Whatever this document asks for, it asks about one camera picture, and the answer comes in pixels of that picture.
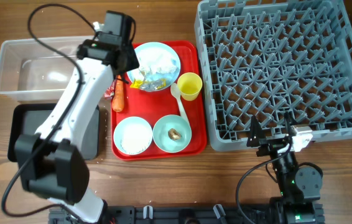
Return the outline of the red candy wrapper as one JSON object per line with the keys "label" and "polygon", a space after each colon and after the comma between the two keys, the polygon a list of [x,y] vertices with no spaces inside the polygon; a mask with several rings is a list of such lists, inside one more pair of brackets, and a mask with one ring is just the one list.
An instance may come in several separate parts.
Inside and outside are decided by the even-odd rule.
{"label": "red candy wrapper", "polygon": [[112,100],[114,97],[114,91],[115,91],[115,86],[116,86],[116,80],[112,82],[110,87],[105,91],[104,93],[104,98],[106,100]]}

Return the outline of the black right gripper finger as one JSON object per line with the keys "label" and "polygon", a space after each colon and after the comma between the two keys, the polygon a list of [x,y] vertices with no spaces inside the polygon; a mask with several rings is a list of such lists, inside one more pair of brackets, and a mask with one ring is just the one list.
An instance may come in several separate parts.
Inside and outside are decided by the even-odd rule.
{"label": "black right gripper finger", "polygon": [[293,132],[292,132],[293,118],[291,117],[289,112],[284,113],[284,121],[285,121],[285,131],[286,131],[285,134],[288,136],[292,136],[293,135]]}
{"label": "black right gripper finger", "polygon": [[265,134],[257,118],[252,116],[249,137],[246,145],[247,147],[259,147],[263,144],[265,144]]}

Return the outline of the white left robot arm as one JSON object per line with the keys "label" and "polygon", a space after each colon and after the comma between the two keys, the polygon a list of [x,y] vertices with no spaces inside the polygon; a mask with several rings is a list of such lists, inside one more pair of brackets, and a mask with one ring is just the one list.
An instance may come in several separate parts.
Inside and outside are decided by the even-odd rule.
{"label": "white left robot arm", "polygon": [[100,32],[76,52],[73,75],[49,117],[14,145],[22,188],[51,201],[80,223],[102,223],[107,203],[89,188],[80,149],[88,123],[113,80],[139,66],[128,34]]}

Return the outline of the white tissue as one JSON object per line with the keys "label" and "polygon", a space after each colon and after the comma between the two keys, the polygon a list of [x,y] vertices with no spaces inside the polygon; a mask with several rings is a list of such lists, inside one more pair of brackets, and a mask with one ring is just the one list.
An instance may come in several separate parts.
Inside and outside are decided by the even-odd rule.
{"label": "white tissue", "polygon": [[144,49],[137,54],[139,71],[143,75],[173,73],[177,70],[175,58],[171,53],[158,47]]}

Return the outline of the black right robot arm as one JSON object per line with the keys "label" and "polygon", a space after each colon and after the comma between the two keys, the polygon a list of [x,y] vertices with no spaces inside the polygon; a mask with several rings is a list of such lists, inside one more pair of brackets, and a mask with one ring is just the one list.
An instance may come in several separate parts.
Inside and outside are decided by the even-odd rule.
{"label": "black right robot arm", "polygon": [[311,162],[297,162],[295,154],[307,147],[313,138],[312,129],[298,124],[290,114],[284,115],[285,135],[267,137],[255,116],[247,141],[248,147],[258,148],[258,157],[270,157],[280,197],[272,197],[262,211],[248,211],[256,217],[254,223],[313,223],[325,222],[323,207],[317,203],[323,184],[323,171]]}

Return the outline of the orange carrot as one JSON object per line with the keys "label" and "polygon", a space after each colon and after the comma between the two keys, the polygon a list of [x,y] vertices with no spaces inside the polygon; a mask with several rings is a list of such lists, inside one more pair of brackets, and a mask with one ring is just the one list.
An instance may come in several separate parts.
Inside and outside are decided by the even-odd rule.
{"label": "orange carrot", "polygon": [[124,82],[122,81],[120,75],[118,75],[116,79],[112,109],[115,112],[122,112],[124,109]]}

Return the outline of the light blue rice bowl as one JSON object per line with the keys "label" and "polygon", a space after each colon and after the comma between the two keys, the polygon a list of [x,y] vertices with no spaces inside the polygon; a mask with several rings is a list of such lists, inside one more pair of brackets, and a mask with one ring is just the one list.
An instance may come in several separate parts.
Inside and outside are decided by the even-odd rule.
{"label": "light blue rice bowl", "polygon": [[131,116],[116,125],[113,142],[123,154],[135,156],[146,151],[153,140],[151,125],[143,118]]}

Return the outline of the yellow silver foil wrapper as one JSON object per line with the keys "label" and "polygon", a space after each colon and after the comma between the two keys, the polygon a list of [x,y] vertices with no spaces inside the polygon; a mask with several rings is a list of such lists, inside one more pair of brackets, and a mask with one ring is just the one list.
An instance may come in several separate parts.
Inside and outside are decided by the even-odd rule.
{"label": "yellow silver foil wrapper", "polygon": [[161,78],[154,81],[143,80],[134,80],[130,85],[130,88],[143,90],[147,92],[158,91],[165,88],[167,85],[166,79]]}

